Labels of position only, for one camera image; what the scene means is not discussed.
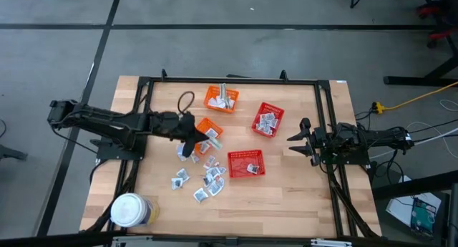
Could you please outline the black stand foot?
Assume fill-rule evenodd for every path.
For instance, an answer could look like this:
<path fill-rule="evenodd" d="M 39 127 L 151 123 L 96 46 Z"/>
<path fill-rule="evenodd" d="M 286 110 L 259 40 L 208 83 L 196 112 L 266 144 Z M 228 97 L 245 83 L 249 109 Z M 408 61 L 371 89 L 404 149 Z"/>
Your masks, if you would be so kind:
<path fill-rule="evenodd" d="M 11 149 L 9 147 L 5 147 L 4 145 L 0 145 L 0 160 L 5 158 L 13 158 L 17 160 L 26 160 L 27 154 L 18 150 Z"/>

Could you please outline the black stand base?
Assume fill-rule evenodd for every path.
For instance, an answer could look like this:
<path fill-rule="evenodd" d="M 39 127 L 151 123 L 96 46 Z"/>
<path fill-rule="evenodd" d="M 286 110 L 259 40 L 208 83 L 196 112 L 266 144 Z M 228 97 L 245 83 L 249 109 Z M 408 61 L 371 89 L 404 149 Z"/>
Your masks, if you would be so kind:
<path fill-rule="evenodd" d="M 425 0 L 426 3 L 429 3 L 434 0 Z M 450 0 L 446 1 L 452 9 L 452 3 Z M 434 21 L 435 25 L 433 26 L 432 31 L 435 29 L 441 29 L 445 27 L 453 27 L 458 26 L 458 24 L 448 24 L 445 22 L 445 17 L 436 17 L 431 16 Z M 458 69 L 458 42 L 455 44 L 452 35 L 445 38 L 440 39 L 445 40 L 448 46 L 452 51 L 452 56 L 448 58 L 444 63 L 440 64 L 437 68 L 433 69 L 423 77 L 403 77 L 403 76 L 385 76 L 383 78 L 384 84 L 387 85 L 402 85 L 402 86 L 422 86 L 422 87 L 458 87 L 458 78 L 446 78 L 446 74 L 451 72 L 452 70 Z"/>

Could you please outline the black vertical post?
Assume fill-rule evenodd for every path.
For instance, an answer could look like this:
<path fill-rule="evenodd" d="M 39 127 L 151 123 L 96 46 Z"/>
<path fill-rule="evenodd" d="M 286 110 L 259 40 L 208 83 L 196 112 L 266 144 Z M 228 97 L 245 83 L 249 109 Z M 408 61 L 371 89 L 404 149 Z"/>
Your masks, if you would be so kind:
<path fill-rule="evenodd" d="M 458 247 L 458 183 L 454 183 L 451 188 L 447 225 L 447 247 Z"/>

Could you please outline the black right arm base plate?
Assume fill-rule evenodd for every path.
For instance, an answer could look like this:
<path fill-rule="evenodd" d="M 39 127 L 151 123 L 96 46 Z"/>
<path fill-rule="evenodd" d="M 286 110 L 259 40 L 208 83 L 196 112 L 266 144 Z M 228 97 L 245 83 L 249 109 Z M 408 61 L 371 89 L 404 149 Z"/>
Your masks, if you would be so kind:
<path fill-rule="evenodd" d="M 321 161 L 332 165 L 368 165 L 369 154 L 364 147 L 331 149 L 321 151 Z"/>

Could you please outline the white paper sheet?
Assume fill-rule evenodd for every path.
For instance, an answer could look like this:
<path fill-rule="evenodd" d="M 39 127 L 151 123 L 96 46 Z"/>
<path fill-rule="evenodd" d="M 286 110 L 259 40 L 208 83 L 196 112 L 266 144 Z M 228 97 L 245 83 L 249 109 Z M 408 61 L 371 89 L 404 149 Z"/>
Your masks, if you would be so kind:
<path fill-rule="evenodd" d="M 424 202 L 433 205 L 437 209 L 438 214 L 442 201 L 432 193 L 421 193 L 419 195 L 392 198 L 386 207 L 386 212 L 410 227 L 413 198 L 419 198 Z"/>

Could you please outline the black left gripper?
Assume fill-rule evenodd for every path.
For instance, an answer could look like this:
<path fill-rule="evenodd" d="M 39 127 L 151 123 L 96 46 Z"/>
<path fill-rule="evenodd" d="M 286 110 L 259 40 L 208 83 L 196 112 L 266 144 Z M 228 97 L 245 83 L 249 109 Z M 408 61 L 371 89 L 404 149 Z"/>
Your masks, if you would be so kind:
<path fill-rule="evenodd" d="M 190 113 L 181 117 L 176 112 L 155 112 L 153 115 L 153 135 L 183 142 L 182 156 L 188 158 L 193 152 L 195 144 L 209 140 L 205 133 L 195 127 L 194 121 L 195 119 Z"/>

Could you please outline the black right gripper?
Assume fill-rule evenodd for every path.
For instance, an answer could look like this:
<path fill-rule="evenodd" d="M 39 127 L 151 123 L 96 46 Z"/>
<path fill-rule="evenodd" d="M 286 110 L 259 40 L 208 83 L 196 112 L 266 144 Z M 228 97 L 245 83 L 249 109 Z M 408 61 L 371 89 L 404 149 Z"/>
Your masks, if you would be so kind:
<path fill-rule="evenodd" d="M 311 122 L 308 118 L 303 118 L 299 124 L 300 132 L 291 136 L 287 141 L 300 141 L 306 139 L 306 144 L 303 146 L 291 146 L 288 149 L 298 152 L 306 157 L 311 158 L 311 165 L 318 166 L 321 163 L 320 155 L 317 149 L 325 147 L 326 133 L 323 128 L 316 127 L 311 130 Z"/>

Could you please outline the silver frame bracket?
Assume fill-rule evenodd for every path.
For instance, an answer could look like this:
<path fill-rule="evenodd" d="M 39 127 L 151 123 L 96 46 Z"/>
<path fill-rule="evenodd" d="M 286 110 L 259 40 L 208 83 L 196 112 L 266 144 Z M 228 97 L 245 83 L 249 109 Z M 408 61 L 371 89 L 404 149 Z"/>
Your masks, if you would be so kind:
<path fill-rule="evenodd" d="M 322 238 L 315 238 L 311 240 L 310 247 L 353 247 L 351 242 L 327 240 Z"/>

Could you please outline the orange plastic basket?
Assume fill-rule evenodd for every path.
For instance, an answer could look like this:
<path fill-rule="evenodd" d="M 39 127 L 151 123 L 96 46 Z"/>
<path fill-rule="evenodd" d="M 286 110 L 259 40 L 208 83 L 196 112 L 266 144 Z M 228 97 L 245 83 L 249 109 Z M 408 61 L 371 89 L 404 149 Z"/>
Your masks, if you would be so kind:
<path fill-rule="evenodd" d="M 208 105 L 208 100 L 210 98 L 219 98 L 219 93 L 220 93 L 219 86 L 213 86 L 213 85 L 209 86 L 208 90 L 206 92 L 206 96 L 205 96 L 203 104 L 208 109 L 211 109 L 211 110 L 217 110 L 219 112 L 225 112 L 225 113 L 234 113 L 235 112 L 235 106 L 237 104 L 238 97 L 239 97 L 239 91 L 234 90 L 234 89 L 227 89 L 228 98 L 231 98 L 232 100 L 235 101 L 235 103 L 233 105 L 233 109 L 231 109 L 231 110 L 211 107 L 211 106 Z"/>
<path fill-rule="evenodd" d="M 212 120 L 210 120 L 210 119 L 208 119 L 206 117 L 201 119 L 201 121 L 198 123 L 196 128 L 199 129 L 199 131 L 201 131 L 203 133 L 206 133 L 210 128 L 213 128 L 214 130 L 216 130 L 219 133 L 219 136 L 216 139 L 218 139 L 223 133 L 223 129 L 221 127 L 217 126 Z M 202 155 L 199 152 L 199 150 L 200 150 L 200 142 L 195 146 L 195 150 L 197 151 L 198 154 Z"/>

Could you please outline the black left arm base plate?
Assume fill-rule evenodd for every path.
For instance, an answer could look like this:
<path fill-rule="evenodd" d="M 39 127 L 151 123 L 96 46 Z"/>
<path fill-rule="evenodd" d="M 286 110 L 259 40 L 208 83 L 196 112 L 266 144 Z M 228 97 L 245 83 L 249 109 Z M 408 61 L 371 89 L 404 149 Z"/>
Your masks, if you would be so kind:
<path fill-rule="evenodd" d="M 100 160 L 142 160 L 145 156 L 147 137 L 139 136 L 131 150 L 115 145 L 109 138 L 92 139 L 90 143 L 97 147 L 97 159 Z"/>

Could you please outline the black overhead frame beam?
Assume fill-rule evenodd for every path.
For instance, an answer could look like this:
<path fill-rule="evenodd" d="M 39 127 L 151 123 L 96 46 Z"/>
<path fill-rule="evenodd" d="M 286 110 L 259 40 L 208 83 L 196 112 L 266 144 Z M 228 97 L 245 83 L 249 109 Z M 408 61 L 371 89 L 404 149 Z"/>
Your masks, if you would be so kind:
<path fill-rule="evenodd" d="M 226 236 L 181 236 L 163 234 L 131 234 L 124 231 L 85 232 L 54 236 L 35 236 L 27 238 L 11 238 L 0 240 L 0 247 L 91 247 L 109 243 L 126 241 L 167 241 L 167 242 L 203 242 L 224 244 Z M 310 246 L 315 238 L 264 238 L 264 237 L 239 237 L 239 244 L 291 244 Z M 432 244 L 417 244 L 402 241 L 393 241 L 387 238 L 362 238 L 355 236 L 340 236 L 333 238 L 337 241 L 348 241 L 353 247 L 447 247 Z"/>

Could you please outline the green circuit board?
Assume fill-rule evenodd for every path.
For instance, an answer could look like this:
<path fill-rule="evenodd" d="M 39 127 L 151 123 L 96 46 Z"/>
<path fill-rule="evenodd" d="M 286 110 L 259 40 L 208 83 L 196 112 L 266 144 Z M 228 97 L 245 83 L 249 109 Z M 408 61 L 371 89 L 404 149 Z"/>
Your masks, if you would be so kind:
<path fill-rule="evenodd" d="M 436 221 L 437 209 L 419 198 L 413 198 L 411 210 L 411 230 L 415 234 L 425 238 L 432 238 L 434 235 L 434 224 Z"/>

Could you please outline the white-lidded yellow wipes tub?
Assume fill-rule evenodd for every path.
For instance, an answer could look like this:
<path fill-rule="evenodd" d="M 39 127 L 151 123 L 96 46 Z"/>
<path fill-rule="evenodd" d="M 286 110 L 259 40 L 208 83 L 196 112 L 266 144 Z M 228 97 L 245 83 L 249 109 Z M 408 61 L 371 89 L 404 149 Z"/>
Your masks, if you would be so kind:
<path fill-rule="evenodd" d="M 155 200 L 136 193 L 125 193 L 114 200 L 109 218 L 119 227 L 132 228 L 154 223 L 159 213 L 159 205 Z"/>

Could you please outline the red plastic basket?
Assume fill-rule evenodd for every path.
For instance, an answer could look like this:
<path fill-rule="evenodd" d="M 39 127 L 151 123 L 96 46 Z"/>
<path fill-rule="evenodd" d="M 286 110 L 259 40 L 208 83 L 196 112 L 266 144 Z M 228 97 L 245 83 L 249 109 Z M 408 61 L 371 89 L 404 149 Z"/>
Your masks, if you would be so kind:
<path fill-rule="evenodd" d="M 265 134 L 263 131 L 258 131 L 256 130 L 256 125 L 258 124 L 259 122 L 259 119 L 260 119 L 260 115 L 266 115 L 268 113 L 273 113 L 275 115 L 275 119 L 279 119 L 279 123 L 277 125 L 277 128 L 272 128 L 273 129 L 273 135 L 270 136 L 270 135 L 267 135 Z M 262 135 L 262 136 L 265 136 L 265 137 L 269 137 L 269 138 L 273 138 L 276 136 L 276 133 L 280 127 L 280 123 L 281 123 L 281 120 L 283 119 L 283 115 L 284 115 L 284 110 L 279 108 L 279 107 L 276 107 L 272 104 L 269 104 L 267 102 L 262 102 L 260 107 L 258 108 L 258 111 L 256 113 L 256 116 L 254 118 L 254 121 L 253 121 L 253 124 L 251 126 L 251 129 Z"/>

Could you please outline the black slanted beam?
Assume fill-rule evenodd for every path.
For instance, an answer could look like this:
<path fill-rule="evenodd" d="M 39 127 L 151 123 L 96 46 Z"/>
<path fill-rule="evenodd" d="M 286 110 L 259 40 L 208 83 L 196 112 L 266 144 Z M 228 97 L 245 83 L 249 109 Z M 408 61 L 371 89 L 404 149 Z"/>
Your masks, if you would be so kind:
<path fill-rule="evenodd" d="M 375 200 L 398 198 L 408 195 L 449 190 L 455 183 L 458 183 L 458 170 L 374 188 L 372 193 Z"/>

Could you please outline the person's red shoe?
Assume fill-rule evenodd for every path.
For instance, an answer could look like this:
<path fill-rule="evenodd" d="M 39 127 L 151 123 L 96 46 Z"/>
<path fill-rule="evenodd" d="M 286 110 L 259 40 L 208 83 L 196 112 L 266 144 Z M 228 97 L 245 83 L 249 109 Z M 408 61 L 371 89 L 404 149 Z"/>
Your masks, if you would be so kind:
<path fill-rule="evenodd" d="M 446 1 L 431 1 L 416 8 L 416 13 L 420 19 L 428 16 L 445 17 L 451 13 L 451 6 Z"/>
<path fill-rule="evenodd" d="M 458 26 L 435 29 L 428 35 L 427 47 L 430 49 L 435 48 L 440 39 L 445 39 L 451 36 L 454 32 L 458 32 Z"/>

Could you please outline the small red-orange plastic basket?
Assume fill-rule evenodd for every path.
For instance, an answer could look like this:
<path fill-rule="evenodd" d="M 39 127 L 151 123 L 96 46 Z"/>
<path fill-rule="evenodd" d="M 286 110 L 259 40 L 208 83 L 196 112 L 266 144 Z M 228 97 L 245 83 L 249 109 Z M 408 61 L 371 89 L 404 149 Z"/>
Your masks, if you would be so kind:
<path fill-rule="evenodd" d="M 248 167 L 257 167 L 255 173 Z M 230 178 L 254 178 L 265 175 L 262 150 L 242 150 L 228 153 L 228 171 Z"/>

